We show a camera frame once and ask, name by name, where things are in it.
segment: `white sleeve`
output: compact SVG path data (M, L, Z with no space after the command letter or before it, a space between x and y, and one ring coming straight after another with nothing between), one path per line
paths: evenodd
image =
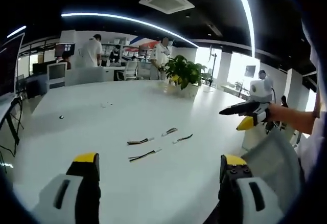
M98 45L97 54L102 54L102 45L101 45L101 43L99 43L99 45Z
M150 59L158 59L158 47L154 46L152 53L150 55Z

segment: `green leaves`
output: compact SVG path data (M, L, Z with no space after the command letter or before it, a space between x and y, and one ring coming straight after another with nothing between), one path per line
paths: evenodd
M207 74L202 72L206 69L204 65L199 63L194 64L186 60L182 55L170 58L165 67L168 68L166 71L167 78L172 78L173 76L180 78L179 80L181 81L179 83L181 89L186 88L189 83L201 86L202 80L207 79Z

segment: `ceiling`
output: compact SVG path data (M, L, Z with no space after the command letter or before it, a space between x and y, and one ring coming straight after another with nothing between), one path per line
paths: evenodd
M58 35L62 30L123 32L156 39L162 32L118 19L99 17L61 18L62 12L103 12L129 16L176 32L187 39L210 39L250 46L246 15L241 0L188 0L195 8L170 15L140 5L140 0L10 0L4 4L0 39L26 25L25 42ZM276 58L257 54L275 68L295 68L301 74L314 71L310 47L302 33L300 13L289 0L248 0L253 17L256 48ZM178 41L178 46L192 47ZM249 53L242 48L231 51Z

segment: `ceiling vent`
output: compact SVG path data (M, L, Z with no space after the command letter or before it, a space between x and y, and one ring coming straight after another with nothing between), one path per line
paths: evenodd
M172 14L194 7L187 0L141 0L139 3L165 14Z

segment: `window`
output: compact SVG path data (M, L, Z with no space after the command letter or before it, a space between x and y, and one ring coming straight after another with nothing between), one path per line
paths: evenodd
M312 89L309 90L309 97L306 105L306 111L313 111L316 104L316 96L317 94L312 91ZM303 133L303 135L308 138L310 135Z
M247 65L255 65L253 78L244 76ZM236 82L243 83L243 88L250 90L250 82L258 79L259 69L260 60L244 54L232 53L227 82L232 84Z
M216 79L218 77L218 71L220 66L221 49L212 49L211 54L217 54L214 70L213 67L215 58L214 56L210 56L210 48L198 48L196 51L194 62L206 66L206 73L211 73L212 71L214 71L213 78Z
M37 64L37 54L31 55L29 66L30 75L33 74L33 64Z

